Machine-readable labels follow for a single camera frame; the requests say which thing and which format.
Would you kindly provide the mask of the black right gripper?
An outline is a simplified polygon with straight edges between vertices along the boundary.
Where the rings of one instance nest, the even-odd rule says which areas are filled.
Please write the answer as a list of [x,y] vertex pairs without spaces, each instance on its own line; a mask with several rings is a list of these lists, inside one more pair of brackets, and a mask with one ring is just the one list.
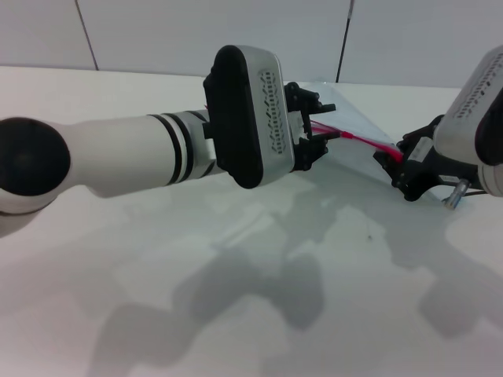
[[443,116],[427,126],[403,136],[396,146],[400,152],[374,152],[380,164],[407,201],[418,200],[426,191],[439,185],[455,186],[465,180],[470,189],[481,190],[478,167],[440,155],[433,146],[433,135]]

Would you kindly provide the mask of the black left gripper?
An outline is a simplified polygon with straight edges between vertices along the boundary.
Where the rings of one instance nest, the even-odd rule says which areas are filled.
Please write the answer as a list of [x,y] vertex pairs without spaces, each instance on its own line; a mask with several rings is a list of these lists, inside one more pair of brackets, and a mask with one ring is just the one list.
[[305,90],[297,82],[285,85],[285,99],[295,158],[292,170],[307,171],[328,153],[328,142],[341,136],[339,131],[313,136],[310,116],[334,112],[336,105],[323,104],[318,92]]

